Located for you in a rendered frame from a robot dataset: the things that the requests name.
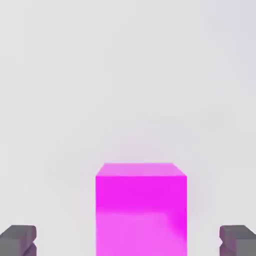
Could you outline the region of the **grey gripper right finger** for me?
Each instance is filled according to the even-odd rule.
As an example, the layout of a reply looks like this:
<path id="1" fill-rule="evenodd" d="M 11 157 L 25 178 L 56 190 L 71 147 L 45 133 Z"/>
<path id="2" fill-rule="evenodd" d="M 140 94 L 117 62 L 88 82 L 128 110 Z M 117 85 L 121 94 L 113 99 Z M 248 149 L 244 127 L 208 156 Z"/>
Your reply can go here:
<path id="1" fill-rule="evenodd" d="M 219 256 L 256 256 L 256 234 L 245 225 L 222 225 L 219 238 Z"/>

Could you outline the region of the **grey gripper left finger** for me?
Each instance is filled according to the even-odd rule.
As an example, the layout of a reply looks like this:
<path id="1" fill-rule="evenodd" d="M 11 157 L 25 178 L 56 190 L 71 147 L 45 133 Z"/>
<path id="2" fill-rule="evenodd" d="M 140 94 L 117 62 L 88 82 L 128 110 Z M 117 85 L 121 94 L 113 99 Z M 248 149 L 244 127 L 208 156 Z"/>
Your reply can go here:
<path id="1" fill-rule="evenodd" d="M 0 256 L 37 256 L 34 225 L 11 225 L 0 234 Z"/>

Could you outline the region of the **small magenta cube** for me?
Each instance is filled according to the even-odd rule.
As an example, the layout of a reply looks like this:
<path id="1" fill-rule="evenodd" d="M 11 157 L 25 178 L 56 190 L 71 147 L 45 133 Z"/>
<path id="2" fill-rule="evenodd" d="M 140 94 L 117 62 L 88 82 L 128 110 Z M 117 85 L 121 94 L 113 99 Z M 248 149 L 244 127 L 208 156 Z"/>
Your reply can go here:
<path id="1" fill-rule="evenodd" d="M 172 163 L 106 163 L 95 176 L 96 256 L 188 256 L 187 176 Z"/>

